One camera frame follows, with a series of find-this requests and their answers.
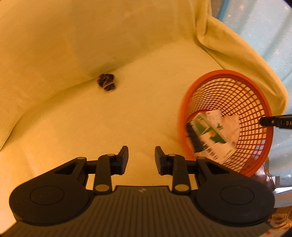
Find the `white bird ointment box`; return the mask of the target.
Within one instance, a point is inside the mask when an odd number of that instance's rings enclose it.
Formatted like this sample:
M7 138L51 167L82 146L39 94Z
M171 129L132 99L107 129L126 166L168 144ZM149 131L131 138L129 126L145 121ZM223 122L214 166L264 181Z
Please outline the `white bird ointment box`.
M207 111L206 117L208 121L211 123L213 127L215 127L217 130L221 131L223 129L222 126L222 115L219 110L212 110L212 111Z

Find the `yellow sofa cover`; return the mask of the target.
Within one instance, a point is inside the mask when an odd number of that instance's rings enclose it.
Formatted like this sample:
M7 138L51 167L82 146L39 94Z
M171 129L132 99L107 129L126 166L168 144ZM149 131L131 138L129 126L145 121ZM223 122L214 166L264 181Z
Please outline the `yellow sofa cover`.
M212 16L210 1L1 1L1 231L11 192L73 158L124 145L118 185L170 185L154 148L182 154L178 111L207 72L246 75L272 113L287 90L265 60ZM113 74L104 91L100 74Z

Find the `light blue star curtain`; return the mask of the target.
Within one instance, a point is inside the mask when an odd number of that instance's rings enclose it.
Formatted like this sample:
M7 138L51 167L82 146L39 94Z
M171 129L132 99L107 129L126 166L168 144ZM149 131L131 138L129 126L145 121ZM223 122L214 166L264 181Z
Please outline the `light blue star curtain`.
M291 94L291 7L285 1L212 1L212 15L241 36L269 64ZM291 130L274 129L264 166L276 207L291 205Z

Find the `orange mesh waste basket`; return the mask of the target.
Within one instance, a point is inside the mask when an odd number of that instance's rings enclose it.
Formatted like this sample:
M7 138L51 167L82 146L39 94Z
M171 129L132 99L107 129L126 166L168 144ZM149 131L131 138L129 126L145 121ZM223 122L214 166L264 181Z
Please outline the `orange mesh waste basket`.
M259 87L248 77L231 70L215 70L201 76L183 97L178 133L186 159L196 155L185 124L199 112L219 110L223 116L239 116L240 134L236 152L225 166L251 177L268 157L273 128L259 124L260 118L271 116L271 109Z

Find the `white mesh sock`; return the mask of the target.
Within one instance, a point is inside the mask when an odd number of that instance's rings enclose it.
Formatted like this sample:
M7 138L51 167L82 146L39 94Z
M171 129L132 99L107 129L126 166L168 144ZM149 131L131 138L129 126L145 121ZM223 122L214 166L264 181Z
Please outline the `white mesh sock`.
M235 147L240 136L239 115L225 116L222 118L222 132L226 139Z

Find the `dark brown hair scrunchie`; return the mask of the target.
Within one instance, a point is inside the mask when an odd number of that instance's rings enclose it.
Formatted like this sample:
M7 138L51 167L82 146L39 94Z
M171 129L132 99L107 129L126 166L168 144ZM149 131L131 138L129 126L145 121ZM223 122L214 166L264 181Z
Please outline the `dark brown hair scrunchie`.
M100 74L97 77L97 83L106 92L111 92L116 89L115 77L113 74Z

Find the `black ointment tube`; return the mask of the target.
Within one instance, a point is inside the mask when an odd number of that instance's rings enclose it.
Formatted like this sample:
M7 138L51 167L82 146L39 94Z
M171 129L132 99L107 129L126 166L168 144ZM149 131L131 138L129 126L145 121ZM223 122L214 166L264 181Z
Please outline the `black ointment tube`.
M186 131L188 134L188 138L192 144L193 150L195 153L199 153L203 151L203 147L200 139L198 138L196 132L194 131L190 122L186 123Z

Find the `green white medicine box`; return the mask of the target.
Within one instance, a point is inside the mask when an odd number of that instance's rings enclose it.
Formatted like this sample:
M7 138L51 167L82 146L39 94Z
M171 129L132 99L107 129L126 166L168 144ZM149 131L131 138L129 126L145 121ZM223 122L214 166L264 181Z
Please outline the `green white medicine box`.
M216 163L223 164L235 153L234 146L221 131L211 125L204 113L199 112L189 122L203 147L203 151L195 153L196 156L205 156Z

